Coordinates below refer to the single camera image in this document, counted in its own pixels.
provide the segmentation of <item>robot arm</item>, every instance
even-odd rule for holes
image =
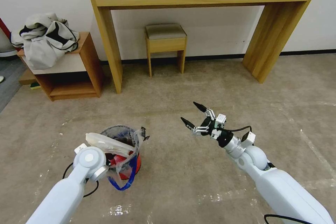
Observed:
[[[104,152],[97,147],[87,147],[84,143],[75,149],[74,170],[50,190],[26,224],[65,224],[69,223],[84,196],[86,179],[98,181],[105,177]]]
[[[255,181],[257,190],[276,214],[305,221],[302,223],[333,224],[328,211],[308,191],[288,173],[274,167],[266,154],[254,146],[255,134],[249,131],[240,139],[233,131],[224,129],[225,115],[215,117],[210,108],[194,104],[205,113],[206,119],[200,127],[181,117],[182,121],[192,134],[209,135],[217,140],[238,167]]]

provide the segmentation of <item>gray stool seat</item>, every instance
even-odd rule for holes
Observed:
[[[184,30],[179,24],[150,25],[146,26],[146,31],[150,40],[186,37]]]

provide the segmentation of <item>clothing pile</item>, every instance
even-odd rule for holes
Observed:
[[[24,49],[26,63],[32,69],[53,67],[66,52],[78,48],[79,33],[55,13],[35,14],[24,28],[11,34],[11,43]]]

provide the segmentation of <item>black cable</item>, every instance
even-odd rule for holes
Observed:
[[[223,129],[223,128],[219,128],[220,130],[224,130],[224,131],[231,131],[231,132],[237,132],[237,131],[242,131],[242,130],[245,130],[247,128],[250,128],[250,131],[252,132],[252,127],[249,125],[249,126],[245,126],[243,128],[240,128],[240,129]]]
[[[310,222],[295,219],[295,218],[292,218],[292,217],[282,216],[282,215],[273,215],[273,214],[264,215],[264,220],[265,220],[266,224],[270,224],[267,221],[267,217],[275,217],[275,218],[279,218],[279,219],[286,219],[286,220],[295,221],[295,222],[302,223],[302,224],[312,224]]]
[[[69,166],[65,169],[65,171],[64,171],[64,173],[63,173],[63,177],[62,177],[62,179],[65,178],[65,175],[66,175],[67,171],[69,170],[69,168],[70,168],[72,165],[73,165],[73,163],[69,164]],[[97,189],[98,189],[98,187],[99,187],[99,182],[98,182],[98,180],[97,180],[96,182],[97,182],[97,186],[96,186],[96,188],[95,188],[92,192],[89,192],[88,194],[85,194],[85,195],[83,196],[83,198],[85,198],[85,197],[87,197],[87,196],[90,196],[90,195],[93,194],[95,191],[97,191]]]
[[[72,165],[73,165],[73,163],[69,164],[69,166],[65,169],[65,171],[64,171],[64,173],[63,173],[63,177],[62,177],[62,179],[65,178],[65,175],[66,175],[67,171],[69,170],[69,168],[70,168]]]
[[[92,192],[89,192],[88,194],[85,194],[85,195],[83,196],[83,198],[85,198],[85,197],[87,197],[87,196],[90,196],[90,195],[93,194],[95,191],[97,191],[97,189],[98,189],[98,187],[99,187],[99,182],[98,182],[98,180],[97,180],[96,182],[97,182],[97,186],[96,186],[96,188],[95,188]]]

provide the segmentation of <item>wooden stool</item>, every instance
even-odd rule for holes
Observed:
[[[146,26],[146,48],[149,76],[152,77],[151,53],[177,51],[177,64],[184,72],[187,35],[179,24],[157,24]]]

